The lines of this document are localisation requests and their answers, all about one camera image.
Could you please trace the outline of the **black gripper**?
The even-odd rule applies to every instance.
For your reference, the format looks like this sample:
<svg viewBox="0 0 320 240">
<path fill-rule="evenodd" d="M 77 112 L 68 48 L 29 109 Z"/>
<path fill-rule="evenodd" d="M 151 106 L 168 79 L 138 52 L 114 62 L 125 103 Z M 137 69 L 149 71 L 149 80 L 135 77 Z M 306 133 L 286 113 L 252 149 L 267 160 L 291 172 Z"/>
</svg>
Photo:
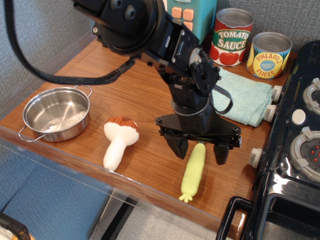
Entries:
<svg viewBox="0 0 320 240">
<path fill-rule="evenodd" d="M 184 159 L 188 141 L 214 144 L 216 163 L 224 165 L 229 149 L 239 148 L 242 143 L 241 128 L 219 116 L 211 100 L 205 100 L 199 109 L 172 104 L 173 114 L 162 115 L 155 119 L 163 136 L 180 159 Z"/>
</svg>

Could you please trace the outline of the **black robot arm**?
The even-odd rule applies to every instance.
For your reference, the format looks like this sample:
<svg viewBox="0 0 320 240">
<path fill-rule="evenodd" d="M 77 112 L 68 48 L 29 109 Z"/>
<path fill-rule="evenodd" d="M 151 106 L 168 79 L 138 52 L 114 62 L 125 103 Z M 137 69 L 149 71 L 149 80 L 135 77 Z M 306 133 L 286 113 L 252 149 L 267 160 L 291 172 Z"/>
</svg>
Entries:
<svg viewBox="0 0 320 240">
<path fill-rule="evenodd" d="M 173 114 L 155 122 L 175 155 L 183 159 L 189 141 L 214 145 L 223 165 L 229 150 L 240 147 L 241 129 L 221 118 L 212 92 L 220 71 L 199 39 L 174 20 L 161 0 L 76 0 L 74 7 L 91 18 L 98 40 L 112 52 L 154 67 L 169 87 Z"/>
</svg>

